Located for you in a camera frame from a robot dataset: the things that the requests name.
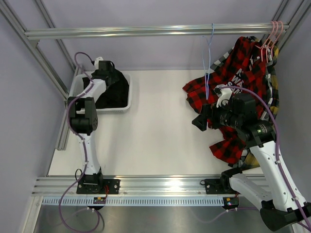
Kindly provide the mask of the light blue wire hanger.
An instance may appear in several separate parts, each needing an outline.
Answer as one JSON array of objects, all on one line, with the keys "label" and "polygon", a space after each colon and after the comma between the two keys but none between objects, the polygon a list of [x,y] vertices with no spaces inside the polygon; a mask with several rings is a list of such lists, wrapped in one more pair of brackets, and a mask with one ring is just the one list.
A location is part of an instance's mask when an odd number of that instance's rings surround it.
[{"label": "light blue wire hanger", "polygon": [[[201,57],[202,57],[202,64],[203,64],[203,69],[204,69],[204,79],[205,79],[205,96],[206,96],[206,100],[208,100],[209,98],[209,77],[210,77],[210,66],[211,66],[211,51],[210,51],[210,46],[213,40],[213,36],[214,36],[214,30],[215,30],[215,26],[214,23],[211,24],[211,35],[210,38],[207,38],[207,36],[203,35],[202,39],[204,39],[206,41],[206,48],[202,45],[202,51],[201,51]],[[208,66],[207,63],[205,61],[205,49],[207,50],[207,55],[208,55]]]}]

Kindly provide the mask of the black polo shirt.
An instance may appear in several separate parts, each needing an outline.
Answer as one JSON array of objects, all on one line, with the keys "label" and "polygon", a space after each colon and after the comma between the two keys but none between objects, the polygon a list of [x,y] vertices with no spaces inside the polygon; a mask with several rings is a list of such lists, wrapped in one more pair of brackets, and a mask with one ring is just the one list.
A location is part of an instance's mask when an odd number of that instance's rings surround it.
[{"label": "black polo shirt", "polygon": [[118,72],[120,80],[113,85],[106,85],[105,75],[107,71],[96,70],[91,78],[83,78],[83,96],[87,109],[120,108],[128,104],[129,84],[124,75]]}]

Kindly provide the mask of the white plastic basket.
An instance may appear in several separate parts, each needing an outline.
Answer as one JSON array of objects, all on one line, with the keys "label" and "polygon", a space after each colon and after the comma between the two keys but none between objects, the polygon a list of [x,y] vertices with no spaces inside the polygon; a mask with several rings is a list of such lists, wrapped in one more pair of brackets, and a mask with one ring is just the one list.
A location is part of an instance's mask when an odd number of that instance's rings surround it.
[{"label": "white plastic basket", "polygon": [[[124,77],[126,78],[126,80],[128,81],[129,84],[129,91],[128,91],[128,104],[125,107],[120,107],[120,108],[105,108],[105,109],[97,109],[97,114],[121,114],[121,113],[125,113],[127,112],[127,110],[130,108],[131,106],[131,101],[132,101],[132,92],[133,92],[133,84],[132,84],[132,77],[130,76],[130,74],[128,73],[124,73],[123,72]],[[69,96],[77,96],[79,95],[81,92],[83,92],[84,88],[83,88],[83,78],[86,78],[85,74],[79,74],[76,75],[73,78],[72,84],[71,84],[71,88],[70,88],[70,92],[69,92]]]}]

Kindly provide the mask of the red black plaid shirt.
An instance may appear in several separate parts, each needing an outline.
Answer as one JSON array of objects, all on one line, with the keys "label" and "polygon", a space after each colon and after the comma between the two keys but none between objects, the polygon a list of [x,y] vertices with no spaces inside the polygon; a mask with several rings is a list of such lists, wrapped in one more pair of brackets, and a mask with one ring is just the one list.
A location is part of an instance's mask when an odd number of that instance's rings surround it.
[{"label": "red black plaid shirt", "polygon": [[[208,81],[208,100],[206,100],[205,77],[196,78],[185,84],[182,88],[187,93],[186,100],[191,108],[200,113],[202,105],[213,104],[218,100],[214,89],[218,85],[236,86],[246,88],[260,96],[273,117],[276,118],[279,109],[278,83],[275,65],[278,57],[278,47],[272,46],[262,49],[262,41],[255,36],[237,39],[234,47],[216,60],[211,66],[212,73]],[[211,145],[209,148],[214,157],[231,166],[242,166],[252,157],[251,152],[246,156],[242,153],[246,149],[235,129],[221,126],[223,140]]]}]

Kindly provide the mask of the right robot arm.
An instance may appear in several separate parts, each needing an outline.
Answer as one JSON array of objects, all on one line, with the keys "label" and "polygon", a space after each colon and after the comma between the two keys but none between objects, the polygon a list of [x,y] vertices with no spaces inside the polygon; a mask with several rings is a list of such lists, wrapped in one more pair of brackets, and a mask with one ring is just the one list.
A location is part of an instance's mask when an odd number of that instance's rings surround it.
[{"label": "right robot arm", "polygon": [[276,128],[258,119],[253,96],[233,95],[225,106],[204,104],[192,123],[205,131],[209,120],[215,129],[227,126],[237,131],[238,138],[258,161],[270,190],[266,192],[238,168],[221,173],[220,188],[226,193],[236,191],[247,198],[271,231],[302,221],[310,226],[311,204],[301,195],[289,174],[276,143]]}]

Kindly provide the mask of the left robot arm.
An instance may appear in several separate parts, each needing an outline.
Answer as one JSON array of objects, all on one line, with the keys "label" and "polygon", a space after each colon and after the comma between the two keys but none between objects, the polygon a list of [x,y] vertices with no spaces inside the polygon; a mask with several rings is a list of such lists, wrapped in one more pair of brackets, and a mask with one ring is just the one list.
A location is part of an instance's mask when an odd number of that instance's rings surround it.
[{"label": "left robot arm", "polygon": [[119,81],[115,65],[101,57],[94,61],[95,71],[86,77],[89,84],[76,97],[68,99],[67,117],[70,130],[77,136],[83,156],[82,174],[77,179],[78,194],[108,194],[95,144],[99,120],[96,101],[112,84]]}]

